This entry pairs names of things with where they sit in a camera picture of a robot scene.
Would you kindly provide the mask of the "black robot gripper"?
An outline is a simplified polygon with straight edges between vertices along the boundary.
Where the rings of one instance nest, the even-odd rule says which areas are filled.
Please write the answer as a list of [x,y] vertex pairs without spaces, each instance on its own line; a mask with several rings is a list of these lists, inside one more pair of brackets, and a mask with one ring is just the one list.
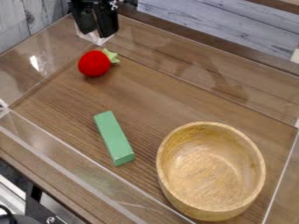
[[117,22],[117,0],[68,0],[72,6],[72,16],[82,34],[96,30],[101,38],[108,38],[118,30]]

